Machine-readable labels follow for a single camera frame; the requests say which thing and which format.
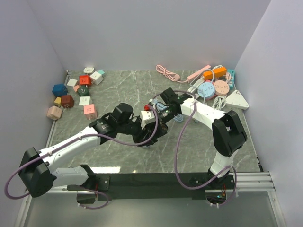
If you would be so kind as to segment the blue cube socket adapter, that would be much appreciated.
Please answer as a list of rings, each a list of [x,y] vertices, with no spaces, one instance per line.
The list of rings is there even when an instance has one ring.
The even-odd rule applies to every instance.
[[[56,84],[52,89],[52,93],[55,97],[62,97],[63,95],[68,94],[68,89],[64,84]]]

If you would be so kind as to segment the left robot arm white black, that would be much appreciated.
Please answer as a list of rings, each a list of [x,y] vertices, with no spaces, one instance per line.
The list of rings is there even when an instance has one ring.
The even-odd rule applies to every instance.
[[[34,198],[56,186],[75,184],[89,190],[96,185],[96,175],[88,165],[63,168],[69,158],[109,140],[115,141],[118,134],[131,135],[131,146],[150,146],[167,133],[166,123],[172,117],[168,108],[158,112],[150,105],[134,116],[130,105],[120,103],[112,112],[52,147],[40,151],[29,148],[22,157],[18,176]]]

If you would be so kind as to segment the light blue long power strip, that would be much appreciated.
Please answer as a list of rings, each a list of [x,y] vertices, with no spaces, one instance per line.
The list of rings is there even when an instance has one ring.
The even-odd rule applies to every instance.
[[[157,110],[157,112],[160,112],[160,111],[162,111],[162,110],[164,110],[165,108],[168,107],[167,104],[162,103],[158,99],[151,100],[151,103],[153,104],[153,106]],[[178,122],[178,123],[181,123],[181,122],[183,122],[184,117],[183,117],[183,115],[178,114],[178,115],[174,116],[173,120]]]

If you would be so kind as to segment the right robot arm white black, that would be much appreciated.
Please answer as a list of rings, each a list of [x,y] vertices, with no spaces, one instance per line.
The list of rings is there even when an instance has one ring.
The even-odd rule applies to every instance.
[[[208,184],[218,189],[224,184],[224,176],[231,169],[233,158],[247,141],[247,134],[235,111],[220,111],[196,100],[195,95],[168,88],[159,96],[172,110],[171,114],[191,117],[212,130],[216,155],[211,165]]]

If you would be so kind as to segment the dark green cube adapter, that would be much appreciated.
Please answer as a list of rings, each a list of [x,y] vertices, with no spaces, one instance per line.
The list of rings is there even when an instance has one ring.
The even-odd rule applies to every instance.
[[[86,86],[80,86],[77,89],[77,94],[79,96],[89,96],[89,89]]]

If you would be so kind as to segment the white cube socket adapter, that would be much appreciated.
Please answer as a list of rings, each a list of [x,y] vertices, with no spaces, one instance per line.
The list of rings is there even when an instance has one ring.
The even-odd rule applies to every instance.
[[[79,100],[79,105],[90,105],[93,104],[92,98],[90,96],[82,96]]]

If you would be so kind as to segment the light blue round power strip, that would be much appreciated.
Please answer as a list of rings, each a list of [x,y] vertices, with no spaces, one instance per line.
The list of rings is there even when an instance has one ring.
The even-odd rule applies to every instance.
[[[210,67],[205,67],[205,69],[201,69],[200,71],[197,71],[194,73],[193,80],[190,82],[190,89],[188,90],[190,93],[195,93],[202,97],[204,101],[206,99],[210,99],[211,97],[214,96],[215,94],[215,89],[214,89],[214,82],[215,82],[215,77],[213,75],[212,80],[204,80],[202,77],[202,74],[204,71],[210,70],[212,71],[213,69],[216,68],[221,68],[223,67],[222,65],[215,66],[212,69]]]

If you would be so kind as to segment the brown cube socket adapter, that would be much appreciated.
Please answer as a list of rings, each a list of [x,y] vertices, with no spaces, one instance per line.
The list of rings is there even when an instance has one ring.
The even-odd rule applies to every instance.
[[[63,95],[61,97],[61,106],[63,108],[72,108],[74,107],[74,99],[71,95]]]

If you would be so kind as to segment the orange power strip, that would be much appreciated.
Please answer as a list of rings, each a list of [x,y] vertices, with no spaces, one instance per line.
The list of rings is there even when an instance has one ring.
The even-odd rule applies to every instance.
[[[213,75],[215,78],[218,78],[224,76],[226,73],[227,73],[227,69],[225,67],[221,67],[221,68],[213,69],[212,71],[210,70],[204,71],[202,77],[204,78],[204,80],[212,80]]]

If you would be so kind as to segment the pink cube socket adapter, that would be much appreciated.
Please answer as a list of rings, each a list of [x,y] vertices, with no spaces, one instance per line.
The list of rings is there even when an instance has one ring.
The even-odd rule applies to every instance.
[[[83,111],[88,120],[94,120],[97,118],[97,110],[94,104],[84,105]]]

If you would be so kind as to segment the red cube socket adapter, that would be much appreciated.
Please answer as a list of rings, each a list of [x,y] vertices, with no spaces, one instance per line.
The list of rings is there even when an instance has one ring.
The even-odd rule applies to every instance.
[[[79,85],[90,87],[91,86],[90,75],[88,75],[88,74],[79,75]]]

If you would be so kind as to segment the pink round power strip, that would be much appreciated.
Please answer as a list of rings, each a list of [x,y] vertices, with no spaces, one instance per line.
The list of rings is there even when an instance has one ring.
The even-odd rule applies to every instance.
[[[214,82],[215,94],[217,96],[225,96],[230,91],[229,83],[231,81],[232,75],[230,72],[227,72],[225,75],[225,80],[217,79]]]

